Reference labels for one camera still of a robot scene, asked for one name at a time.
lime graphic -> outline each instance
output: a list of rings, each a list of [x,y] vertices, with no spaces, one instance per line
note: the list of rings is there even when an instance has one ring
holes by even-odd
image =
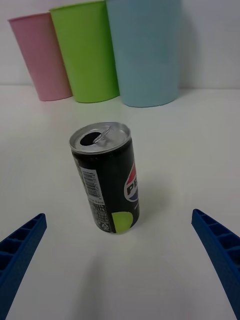
[[[134,220],[131,212],[114,212],[112,213],[112,218],[117,234],[128,230]]]

soda can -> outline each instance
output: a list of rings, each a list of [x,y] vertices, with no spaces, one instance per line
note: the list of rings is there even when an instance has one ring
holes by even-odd
[[[96,225],[118,234],[139,218],[138,182],[130,129],[118,122],[87,125],[70,147]]]

can lid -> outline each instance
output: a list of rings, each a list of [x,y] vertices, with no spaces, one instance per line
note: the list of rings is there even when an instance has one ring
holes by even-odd
[[[124,146],[131,139],[130,129],[118,122],[87,125],[70,138],[72,151],[84,155],[99,155]]]

white wall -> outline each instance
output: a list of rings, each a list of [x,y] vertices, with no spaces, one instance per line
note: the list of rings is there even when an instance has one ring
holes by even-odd
[[[0,0],[0,84],[31,79],[7,19],[85,0]],[[240,0],[183,0],[180,84],[240,88]]]

white table surface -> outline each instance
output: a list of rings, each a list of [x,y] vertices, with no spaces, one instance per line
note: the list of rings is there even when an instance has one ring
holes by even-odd
[[[122,235],[95,225],[69,147],[74,131],[102,121],[133,138],[140,219]],[[239,141],[240,90],[130,108],[1,86],[0,239],[47,219],[7,320],[235,319],[191,217],[199,208],[240,235]]]

